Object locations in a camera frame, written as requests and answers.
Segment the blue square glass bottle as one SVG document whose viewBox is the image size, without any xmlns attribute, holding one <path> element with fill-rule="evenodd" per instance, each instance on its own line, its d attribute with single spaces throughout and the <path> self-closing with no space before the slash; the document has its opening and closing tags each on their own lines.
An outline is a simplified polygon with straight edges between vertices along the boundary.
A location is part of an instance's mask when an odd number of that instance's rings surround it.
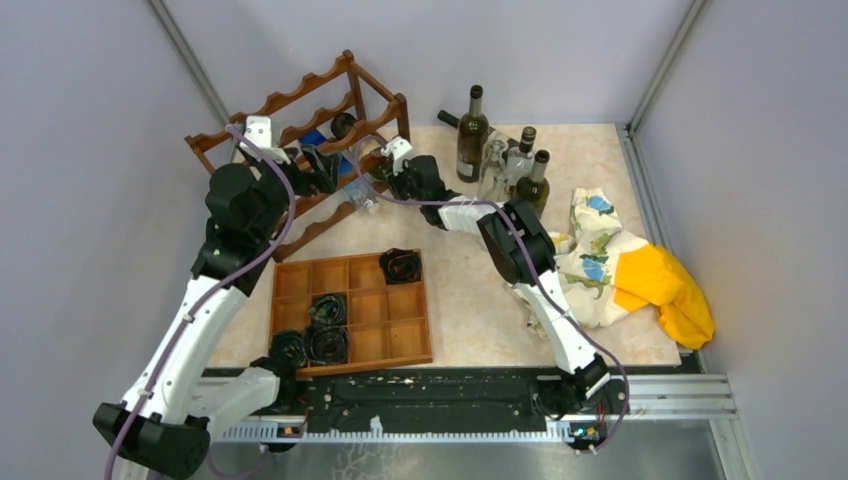
<svg viewBox="0 0 848 480">
<path fill-rule="evenodd" d="M 299 138 L 301 144 L 309 144 L 320 146 L 328 143 L 328 138 L 320 130 L 311 130 Z M 339 166 L 339 175 L 353 173 L 354 168 L 351 164 L 353 152 L 351 150 L 344 151 L 341 156 L 342 160 Z M 361 178 L 353 180 L 347 184 L 342 192 L 347 196 L 347 199 L 356 209 L 364 209 L 368 213 L 375 213 L 380 204 L 375 196 L 372 195 L 367 187 L 367 184 L 373 184 L 375 178 L 370 173 L 365 173 Z"/>
</svg>

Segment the dark wine bottle beige label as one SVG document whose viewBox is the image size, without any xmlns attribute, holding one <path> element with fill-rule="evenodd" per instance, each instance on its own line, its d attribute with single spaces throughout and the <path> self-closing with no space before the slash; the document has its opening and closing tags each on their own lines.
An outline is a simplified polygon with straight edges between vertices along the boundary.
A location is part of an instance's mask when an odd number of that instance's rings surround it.
<svg viewBox="0 0 848 480">
<path fill-rule="evenodd" d="M 336 115 L 330 122 L 330 131 L 336 139 L 346 137 L 353 129 L 357 118 L 347 112 L 342 112 Z M 342 161 L 339 166 L 339 173 L 346 175 L 354 171 L 354 163 L 362 157 L 371 154 L 373 151 L 379 152 L 382 145 L 373 139 L 366 140 L 361 143 L 359 153 L 354 152 L 354 146 L 351 145 L 348 149 L 342 152 Z M 383 182 L 386 179 L 384 164 L 380 163 L 368 172 L 368 175 L 377 181 Z"/>
</svg>

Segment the brown wooden wine rack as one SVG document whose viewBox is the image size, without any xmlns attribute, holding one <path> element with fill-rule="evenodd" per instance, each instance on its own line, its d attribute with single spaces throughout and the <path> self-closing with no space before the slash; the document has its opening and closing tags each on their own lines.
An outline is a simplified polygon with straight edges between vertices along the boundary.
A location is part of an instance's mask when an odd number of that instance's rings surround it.
<svg viewBox="0 0 848 480">
<path fill-rule="evenodd" d="M 322 152 L 328 151 L 344 151 L 349 147 L 353 147 L 354 143 L 365 138 L 366 135 L 373 134 L 377 140 L 385 141 L 385 137 L 378 131 L 386 126 L 391 121 L 397 123 L 398 131 L 406 140 L 411 140 L 410 124 L 407 107 L 407 99 L 402 93 L 392 92 L 381 81 L 374 77 L 369 71 L 362 67 L 355 60 L 354 54 L 350 50 L 345 50 L 339 55 L 332 67 L 323 74 L 307 73 L 300 81 L 300 84 L 295 90 L 289 93 L 273 92 L 265 100 L 264 105 L 256 112 L 250 115 L 266 115 L 270 116 L 283 110 L 285 107 L 292 105 L 304 98 L 313 91 L 318 90 L 324 85 L 330 83 L 338 77 L 346 76 L 349 87 L 348 91 L 342 97 L 341 102 L 331 108 L 322 107 L 315 110 L 312 118 L 301 126 L 286 126 L 282 128 L 280 133 L 276 135 L 278 145 L 287 147 L 294 141 L 299 141 L 304 135 L 312 131 L 318 131 L 320 127 L 329 125 L 331 120 L 350 109 L 355 110 L 354 125 L 348 135 L 342 136 L 339 140 L 318 145 Z M 387 105 L 379 116 L 369 117 L 365 106 L 365 97 L 363 94 L 362 83 L 368 85 L 378 95 L 387 101 Z M 194 136 L 185 137 L 185 141 L 200 160 L 204 168 L 210 173 L 215 171 L 210 160 L 206 156 L 206 152 L 214 149 L 218 145 L 230 140 L 232 137 L 229 133 L 221 131 L 215 134 L 197 134 Z M 333 192 L 343 189 L 347 185 L 355 181 L 356 172 L 340 175 L 338 178 L 338 187 Z M 310 210 L 314 209 L 321 202 L 331 198 L 330 193 L 318 193 L 312 197 L 299 197 L 297 199 L 297 214 L 295 219 L 302 218 Z M 316 221 L 304 227 L 303 233 L 295 235 L 291 243 L 282 244 L 273 254 L 276 262 L 281 263 L 291 255 L 301 250 L 308 243 L 315 240 L 319 235 L 325 233 L 332 226 L 338 224 L 346 217 L 350 216 L 357 210 L 354 203 L 351 201 L 341 200 L 335 211 L 327 219 Z"/>
</svg>

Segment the dark wine bottle grey label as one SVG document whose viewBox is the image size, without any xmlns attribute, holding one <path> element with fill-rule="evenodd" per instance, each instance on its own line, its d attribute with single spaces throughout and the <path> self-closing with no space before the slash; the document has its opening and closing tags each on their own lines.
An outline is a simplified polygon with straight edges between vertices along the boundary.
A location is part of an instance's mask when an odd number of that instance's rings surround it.
<svg viewBox="0 0 848 480">
<path fill-rule="evenodd" d="M 484 89 L 481 85 L 470 88 L 468 111 L 460 118 L 457 131 L 458 178 L 465 183 L 479 180 L 480 165 L 488 138 L 489 121 L 482 112 Z"/>
</svg>

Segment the wooden compartment tray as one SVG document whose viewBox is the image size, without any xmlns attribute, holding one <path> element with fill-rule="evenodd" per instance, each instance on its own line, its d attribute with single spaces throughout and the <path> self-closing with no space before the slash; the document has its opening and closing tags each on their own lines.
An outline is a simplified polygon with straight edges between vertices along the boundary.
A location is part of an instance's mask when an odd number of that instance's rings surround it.
<svg viewBox="0 0 848 480">
<path fill-rule="evenodd" d="M 387 285 L 378 258 L 383 252 L 282 263 L 276 266 L 270 304 L 268 349 L 284 330 L 303 333 L 314 326 L 309 309 L 315 297 L 347 298 L 349 358 L 338 365 L 314 365 L 307 358 L 298 376 L 318 377 L 429 363 L 433 359 L 424 283 Z"/>
</svg>

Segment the clear glass bottle front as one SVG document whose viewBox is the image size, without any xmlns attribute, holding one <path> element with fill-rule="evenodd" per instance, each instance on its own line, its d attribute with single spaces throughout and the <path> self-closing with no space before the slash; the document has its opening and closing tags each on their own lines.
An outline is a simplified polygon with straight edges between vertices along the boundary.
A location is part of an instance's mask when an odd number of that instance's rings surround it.
<svg viewBox="0 0 848 480">
<path fill-rule="evenodd" d="M 511 196 L 508 192 L 508 177 L 504 173 L 497 173 L 493 177 L 492 185 L 481 196 L 481 199 L 493 203 L 506 203 Z"/>
</svg>

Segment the clear glass bottle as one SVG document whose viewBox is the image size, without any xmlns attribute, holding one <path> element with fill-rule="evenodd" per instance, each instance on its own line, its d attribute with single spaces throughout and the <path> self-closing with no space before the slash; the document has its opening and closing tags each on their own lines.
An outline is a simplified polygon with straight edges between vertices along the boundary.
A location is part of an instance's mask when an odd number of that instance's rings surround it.
<svg viewBox="0 0 848 480">
<path fill-rule="evenodd" d="M 497 173 L 493 177 L 492 185 L 481 196 L 481 199 L 493 203 L 506 203 L 511 196 L 508 192 L 508 177 L 504 173 Z"/>
<path fill-rule="evenodd" d="M 500 139 L 491 140 L 484 149 L 484 157 L 480 165 L 480 176 L 478 181 L 478 197 L 483 195 L 492 187 L 494 177 L 505 169 L 504 152 L 508 144 Z"/>
</svg>

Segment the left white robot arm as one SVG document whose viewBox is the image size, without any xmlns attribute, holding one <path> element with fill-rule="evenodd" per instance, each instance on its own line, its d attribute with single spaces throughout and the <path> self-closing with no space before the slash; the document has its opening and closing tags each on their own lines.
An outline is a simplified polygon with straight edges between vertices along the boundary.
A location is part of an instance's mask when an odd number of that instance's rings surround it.
<svg viewBox="0 0 848 480">
<path fill-rule="evenodd" d="M 293 370 L 261 357 L 214 393 L 195 395 L 224 331 L 255 289 L 297 212 L 297 197 L 323 187 L 286 150 L 241 144 L 247 164 L 211 176 L 210 218 L 181 306 L 138 379 L 117 403 L 100 404 L 93 425 L 110 446 L 106 479 L 158 473 L 191 477 L 210 445 L 252 412 L 292 411 Z"/>
</svg>

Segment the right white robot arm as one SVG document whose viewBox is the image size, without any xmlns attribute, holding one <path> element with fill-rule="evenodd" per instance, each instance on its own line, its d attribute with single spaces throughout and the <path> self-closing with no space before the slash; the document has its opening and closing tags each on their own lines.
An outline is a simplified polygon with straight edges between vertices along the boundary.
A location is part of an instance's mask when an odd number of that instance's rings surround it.
<svg viewBox="0 0 848 480">
<path fill-rule="evenodd" d="M 524 200 L 495 203 L 448 189 L 431 155 L 385 155 L 386 180 L 400 204 L 417 206 L 428 224 L 480 237 L 503 280 L 528 302 L 564 372 L 563 398 L 576 412 L 590 411 L 610 380 L 597 346 L 573 318 L 554 259 L 555 245 Z"/>
</svg>

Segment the clear glass bottle back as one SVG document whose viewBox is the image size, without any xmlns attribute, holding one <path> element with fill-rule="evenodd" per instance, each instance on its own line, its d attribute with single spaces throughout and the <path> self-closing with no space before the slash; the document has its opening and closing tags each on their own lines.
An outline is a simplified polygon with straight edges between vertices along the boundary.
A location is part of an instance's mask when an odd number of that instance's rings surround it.
<svg viewBox="0 0 848 480">
<path fill-rule="evenodd" d="M 491 140 L 484 149 L 484 157 L 480 165 L 480 176 L 478 181 L 478 197 L 483 195 L 492 187 L 494 177 L 505 169 L 504 152 L 508 144 L 500 139 Z"/>
</svg>

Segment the dark green wine bottle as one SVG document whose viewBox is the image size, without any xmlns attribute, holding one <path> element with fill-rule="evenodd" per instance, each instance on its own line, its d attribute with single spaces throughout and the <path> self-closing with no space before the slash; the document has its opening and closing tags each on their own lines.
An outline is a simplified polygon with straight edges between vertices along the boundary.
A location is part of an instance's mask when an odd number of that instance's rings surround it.
<svg viewBox="0 0 848 480">
<path fill-rule="evenodd" d="M 545 176 L 550 153 L 539 150 L 528 174 L 521 177 L 514 189 L 513 197 L 525 200 L 537 218 L 541 218 L 550 194 L 550 184 Z"/>
</svg>

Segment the rolled tie orange pattern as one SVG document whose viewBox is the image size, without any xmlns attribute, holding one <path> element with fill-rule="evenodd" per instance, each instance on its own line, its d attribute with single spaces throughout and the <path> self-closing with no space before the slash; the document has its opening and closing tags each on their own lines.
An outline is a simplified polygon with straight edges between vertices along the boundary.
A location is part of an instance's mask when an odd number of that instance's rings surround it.
<svg viewBox="0 0 848 480">
<path fill-rule="evenodd" d="M 421 280 L 422 261 L 414 250 L 392 248 L 378 258 L 387 285 L 414 283 Z"/>
</svg>

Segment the rolled dark blue tie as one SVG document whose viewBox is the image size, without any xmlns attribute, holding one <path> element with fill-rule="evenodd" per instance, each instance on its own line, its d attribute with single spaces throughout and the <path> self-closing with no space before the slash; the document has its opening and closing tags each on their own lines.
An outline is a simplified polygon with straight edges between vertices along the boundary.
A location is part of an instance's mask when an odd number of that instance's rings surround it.
<svg viewBox="0 0 848 480">
<path fill-rule="evenodd" d="M 304 337 L 304 350 L 314 365 L 344 364 L 349 358 L 349 336 L 339 326 L 310 326 Z"/>
</svg>

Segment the rolled dark green tie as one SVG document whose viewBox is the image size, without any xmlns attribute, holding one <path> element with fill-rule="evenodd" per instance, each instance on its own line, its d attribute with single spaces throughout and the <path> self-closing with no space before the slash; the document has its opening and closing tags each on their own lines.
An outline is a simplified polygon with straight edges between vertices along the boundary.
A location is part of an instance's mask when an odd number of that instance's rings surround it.
<svg viewBox="0 0 848 480">
<path fill-rule="evenodd" d="M 304 368 L 307 365 L 307 357 L 304 351 L 303 333 L 298 330 L 277 332 L 270 340 L 268 356 L 272 360 L 294 368 Z"/>
</svg>

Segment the dinosaur print white cloth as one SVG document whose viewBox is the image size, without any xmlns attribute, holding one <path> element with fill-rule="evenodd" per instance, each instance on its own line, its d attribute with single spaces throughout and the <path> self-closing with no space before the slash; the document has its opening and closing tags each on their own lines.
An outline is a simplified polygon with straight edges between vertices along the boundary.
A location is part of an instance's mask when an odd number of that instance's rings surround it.
<svg viewBox="0 0 848 480">
<path fill-rule="evenodd" d="M 576 188 L 570 205 L 572 235 L 551 231 L 562 292 L 571 316 L 585 329 L 607 327 L 648 302 L 617 284 L 622 256 L 649 242 L 626 230 L 600 188 Z"/>
</svg>

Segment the yellow cloth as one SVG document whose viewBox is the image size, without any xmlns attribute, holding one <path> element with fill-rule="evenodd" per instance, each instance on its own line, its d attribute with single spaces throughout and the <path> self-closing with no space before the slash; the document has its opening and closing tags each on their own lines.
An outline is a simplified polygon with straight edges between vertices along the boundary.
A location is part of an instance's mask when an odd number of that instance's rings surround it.
<svg viewBox="0 0 848 480">
<path fill-rule="evenodd" d="M 713 339 L 715 323 L 702 290 L 667 249 L 647 244 L 618 257 L 614 303 L 628 312 L 652 305 L 657 323 L 675 342 L 700 349 Z"/>
</svg>

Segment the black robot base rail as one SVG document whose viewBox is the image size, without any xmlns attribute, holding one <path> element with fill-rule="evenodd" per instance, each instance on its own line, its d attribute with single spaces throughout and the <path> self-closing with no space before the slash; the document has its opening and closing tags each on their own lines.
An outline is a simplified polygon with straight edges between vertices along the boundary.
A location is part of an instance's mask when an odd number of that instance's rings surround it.
<svg viewBox="0 0 848 480">
<path fill-rule="evenodd" d="M 730 420 L 720 375 L 637 369 L 588 400 L 551 368 L 406 368 L 304 379 L 291 406 L 255 411 L 219 442 L 554 443 L 597 452 L 628 422 Z"/>
</svg>

